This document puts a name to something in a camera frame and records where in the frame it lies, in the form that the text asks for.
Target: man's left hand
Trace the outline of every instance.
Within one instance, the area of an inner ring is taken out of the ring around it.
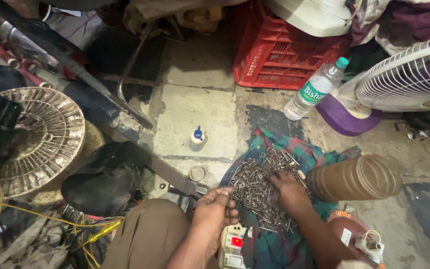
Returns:
[[[220,245],[220,233],[227,225],[238,223],[238,210],[230,194],[235,191],[231,186],[220,187],[206,193],[198,200],[189,236],[206,248],[206,258],[213,256]]]

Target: small metal cap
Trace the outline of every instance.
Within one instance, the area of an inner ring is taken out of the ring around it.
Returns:
[[[191,180],[198,182],[205,177],[205,170],[201,166],[194,166],[188,172],[188,175]]]

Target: hand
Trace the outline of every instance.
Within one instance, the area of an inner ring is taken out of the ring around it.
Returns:
[[[290,217],[298,219],[306,210],[313,208],[305,188],[294,175],[277,171],[270,175],[269,180],[277,187],[278,202]]]
[[[203,243],[201,247],[207,249],[207,259],[218,250],[223,228],[238,223],[235,201],[230,200],[230,194],[234,191],[233,187],[216,188],[198,200],[189,236]]]

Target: purple fan base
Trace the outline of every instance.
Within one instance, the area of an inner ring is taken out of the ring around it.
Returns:
[[[338,133],[346,136],[356,136],[376,127],[381,121],[382,111],[371,109],[371,115],[366,119],[358,119],[331,94],[327,94],[317,105],[316,110],[323,119]]]

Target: label sticker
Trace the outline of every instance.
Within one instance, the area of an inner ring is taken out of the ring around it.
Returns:
[[[317,104],[326,95],[326,93],[321,93],[317,91],[313,87],[313,85],[311,85],[311,82],[309,80],[300,89],[300,93],[303,100],[308,102],[309,104]]]
[[[343,235],[341,235],[341,242],[343,242],[345,246],[348,246],[350,239],[351,239],[351,231],[345,228],[343,230]]]

